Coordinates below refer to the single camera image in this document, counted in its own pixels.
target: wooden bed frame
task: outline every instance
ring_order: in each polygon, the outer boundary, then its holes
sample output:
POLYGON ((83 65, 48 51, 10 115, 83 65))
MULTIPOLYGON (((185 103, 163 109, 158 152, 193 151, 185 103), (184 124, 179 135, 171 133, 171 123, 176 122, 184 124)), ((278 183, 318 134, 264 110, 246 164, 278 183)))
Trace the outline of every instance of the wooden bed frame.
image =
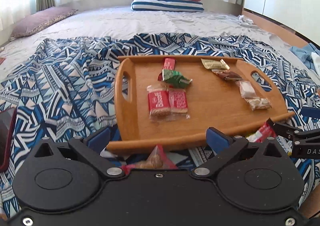
MULTIPOLYGON (((253 20, 254 24, 259 26, 261 29, 270 33, 274 33, 291 46, 297 46, 301 48, 308 44, 308 42, 296 36, 294 33, 291 33, 285 28, 270 22, 267 19, 247 11, 243 11, 242 14, 253 20)), ((320 211, 320 186, 316 187, 310 193, 308 198, 305 200, 305 202, 303 202, 299 209, 299 212, 301 212, 307 218, 311 217, 318 211, 320 211)))

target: wooden tray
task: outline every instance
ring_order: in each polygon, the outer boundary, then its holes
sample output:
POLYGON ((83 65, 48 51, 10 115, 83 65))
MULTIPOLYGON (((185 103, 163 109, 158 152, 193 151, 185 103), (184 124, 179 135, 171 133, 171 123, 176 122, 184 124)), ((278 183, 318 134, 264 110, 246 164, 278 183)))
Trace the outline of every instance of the wooden tray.
POLYGON ((262 71, 237 58, 212 56, 171 56, 176 59, 176 71, 193 79, 187 88, 190 119, 152 122, 149 119, 147 86, 157 84, 163 60, 168 56, 124 56, 119 57, 115 81, 115 110, 122 141, 110 142, 107 149, 116 154, 151 152, 156 144, 162 144, 167 151, 203 146, 208 127, 215 127, 223 133, 247 135, 255 132, 268 118, 280 121, 290 118, 284 99, 271 79, 262 71), (241 98, 234 82, 218 78, 201 63, 201 58, 221 60, 245 80, 251 82, 260 97, 267 98, 272 108, 252 111, 241 98), (272 87, 266 92, 252 78, 257 72, 272 87), (128 79, 128 99, 122 94, 122 77, 128 79))

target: phone screen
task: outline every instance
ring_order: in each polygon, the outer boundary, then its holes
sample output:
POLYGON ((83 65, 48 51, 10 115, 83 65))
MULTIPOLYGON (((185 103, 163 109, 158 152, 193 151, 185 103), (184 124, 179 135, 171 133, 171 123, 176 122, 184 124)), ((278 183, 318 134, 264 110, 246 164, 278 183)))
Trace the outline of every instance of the phone screen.
POLYGON ((7 140, 10 140, 12 136, 9 135, 9 131, 14 110, 14 108, 10 108, 0 113, 0 165, 2 165, 4 162, 4 153, 7 140))

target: purple pillow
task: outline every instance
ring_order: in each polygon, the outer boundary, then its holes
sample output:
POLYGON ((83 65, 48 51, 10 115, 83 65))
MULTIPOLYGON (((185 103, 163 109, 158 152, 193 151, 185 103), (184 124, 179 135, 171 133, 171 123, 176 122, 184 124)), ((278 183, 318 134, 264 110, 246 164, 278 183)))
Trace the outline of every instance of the purple pillow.
POLYGON ((76 12, 76 9, 70 7, 50 7, 33 15, 29 15, 15 25, 11 33, 10 41, 38 33, 76 12))

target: tray handle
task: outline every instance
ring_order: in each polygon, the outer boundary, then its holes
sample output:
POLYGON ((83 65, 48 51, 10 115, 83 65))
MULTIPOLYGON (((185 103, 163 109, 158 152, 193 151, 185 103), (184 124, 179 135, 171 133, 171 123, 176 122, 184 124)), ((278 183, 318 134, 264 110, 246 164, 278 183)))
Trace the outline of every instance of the tray handle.
POLYGON ((136 75, 134 63, 130 59, 125 59, 119 66, 115 81, 115 111, 118 127, 123 139, 137 139, 138 113, 137 113, 137 93, 136 93, 136 75), (128 97, 124 98, 122 94, 122 78, 128 80, 128 97))
POLYGON ((267 98, 270 101, 273 108, 277 108, 279 111, 288 112, 281 92, 265 73, 252 64, 243 61, 237 61, 236 66, 244 74, 245 78, 250 81, 255 91, 259 92, 262 97, 267 98), (260 84, 252 78, 252 74, 255 72, 258 73, 267 83, 269 83, 271 86, 270 91, 265 91, 260 84))

